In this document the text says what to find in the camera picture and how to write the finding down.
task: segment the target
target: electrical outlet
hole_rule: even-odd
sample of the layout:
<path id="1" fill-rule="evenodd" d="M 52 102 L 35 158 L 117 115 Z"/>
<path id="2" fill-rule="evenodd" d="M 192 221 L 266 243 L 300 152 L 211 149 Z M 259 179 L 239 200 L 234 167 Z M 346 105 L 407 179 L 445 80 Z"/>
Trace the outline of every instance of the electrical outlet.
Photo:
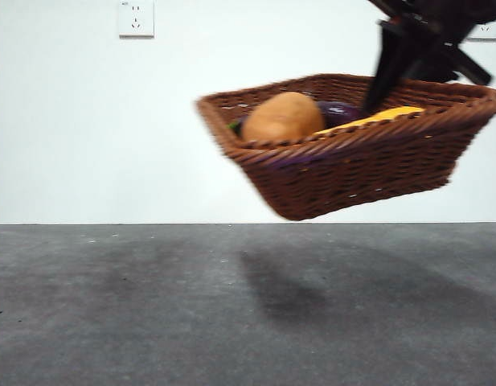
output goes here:
<path id="1" fill-rule="evenodd" d="M 496 41 L 496 22 L 490 22 L 487 24 L 480 24 L 476 26 L 467 39 L 473 41 Z"/>
<path id="2" fill-rule="evenodd" d="M 119 2 L 117 25 L 119 36 L 154 37 L 153 0 Z"/>

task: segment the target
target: potato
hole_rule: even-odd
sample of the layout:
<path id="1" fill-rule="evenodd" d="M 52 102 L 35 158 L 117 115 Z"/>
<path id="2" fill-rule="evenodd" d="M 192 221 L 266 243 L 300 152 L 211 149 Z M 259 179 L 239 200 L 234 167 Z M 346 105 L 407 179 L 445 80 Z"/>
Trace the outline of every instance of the potato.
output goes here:
<path id="1" fill-rule="evenodd" d="M 306 137 L 325 129 L 314 100 L 299 92 L 282 92 L 255 107 L 243 124 L 246 141 L 281 141 Z"/>

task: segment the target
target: basket rim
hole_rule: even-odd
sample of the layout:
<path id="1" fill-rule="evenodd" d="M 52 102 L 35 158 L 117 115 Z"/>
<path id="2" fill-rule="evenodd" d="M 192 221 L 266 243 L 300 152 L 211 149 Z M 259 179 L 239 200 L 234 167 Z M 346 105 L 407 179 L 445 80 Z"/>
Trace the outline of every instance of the basket rim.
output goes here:
<path id="1" fill-rule="evenodd" d="M 403 79 L 397 88 L 409 88 L 410 91 L 424 92 L 430 95 L 432 92 L 435 92 L 438 96 L 460 97 L 461 99 L 465 99 L 465 101 L 452 106 L 426 108 L 423 112 L 409 113 L 394 120 L 368 122 L 363 125 L 353 125 L 343 129 L 331 130 L 327 133 L 313 133 L 296 140 L 245 141 L 237 137 L 228 128 L 229 122 L 226 122 L 221 117 L 217 111 L 217 107 L 211 102 L 213 99 L 220 97 L 241 96 L 246 92 L 259 92 L 275 87 L 281 87 L 283 88 L 282 91 L 285 91 L 285 86 L 288 84 L 314 79 L 337 80 L 341 83 L 348 81 L 352 84 L 360 83 L 361 86 L 367 86 L 367 82 L 373 79 L 373 77 L 342 73 L 320 73 L 272 82 L 257 87 L 215 92 L 202 96 L 196 101 L 196 104 L 198 110 L 205 117 L 212 129 L 212 133 L 223 147 L 224 153 L 230 158 L 249 158 L 249 154 L 258 154 L 260 156 L 260 153 L 264 152 L 269 152 L 267 154 L 268 157 L 273 157 L 275 152 L 285 152 L 286 156 L 289 156 L 289 152 L 303 154 L 307 150 L 311 150 L 312 147 L 314 151 L 317 151 L 318 143 L 328 151 L 332 151 L 334 148 L 336 150 L 347 150 L 353 146 L 359 146 L 360 142 L 374 144 L 382 140 L 416 138 L 417 135 L 435 133 L 443 127 L 470 125 L 474 122 L 486 121 L 496 114 L 496 89 L 494 88 L 473 84 L 443 84 Z"/>

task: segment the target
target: yellow object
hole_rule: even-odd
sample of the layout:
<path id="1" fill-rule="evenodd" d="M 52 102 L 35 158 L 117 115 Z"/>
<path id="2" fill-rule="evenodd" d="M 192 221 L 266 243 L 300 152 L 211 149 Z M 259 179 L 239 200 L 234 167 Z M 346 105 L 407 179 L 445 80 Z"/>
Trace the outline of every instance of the yellow object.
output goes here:
<path id="1" fill-rule="evenodd" d="M 360 125 L 363 125 L 363 124 L 369 123 L 369 122 L 377 122 L 377 121 L 384 121 L 387 119 L 394 119 L 396 117 L 399 117 L 400 115 L 406 115 L 406 114 L 410 114 L 410 113 L 419 113 L 421 111 L 424 111 L 424 109 L 422 109 L 421 107 L 412 107 L 412 106 L 395 107 L 394 109 L 388 109 L 388 110 L 380 111 L 379 113 L 376 113 L 375 115 L 371 115 L 369 118 L 359 119 L 357 121 L 345 123 L 344 125 L 335 126 L 335 127 L 330 128 L 330 129 L 318 131 L 315 134 L 329 133 L 331 130 L 342 129 L 345 127 L 352 127 L 352 126 L 360 126 Z"/>
<path id="2" fill-rule="evenodd" d="M 246 141 L 279 141 L 306 137 L 325 123 L 314 100 L 299 92 L 282 92 L 258 105 L 242 126 Z"/>

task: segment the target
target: brown wicker basket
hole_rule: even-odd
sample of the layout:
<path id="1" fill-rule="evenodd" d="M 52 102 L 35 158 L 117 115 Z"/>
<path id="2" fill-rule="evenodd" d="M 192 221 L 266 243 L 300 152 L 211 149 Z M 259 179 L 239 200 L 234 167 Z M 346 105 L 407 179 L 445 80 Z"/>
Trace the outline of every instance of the brown wicker basket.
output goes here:
<path id="1" fill-rule="evenodd" d="M 320 74 L 216 93 L 197 105 L 224 154 L 289 220 L 445 185 L 458 157 L 496 114 L 492 88 L 403 80 L 381 109 L 412 105 L 424 112 L 296 141 L 245 142 L 228 127 L 284 91 L 360 106 L 370 81 L 367 76 Z"/>

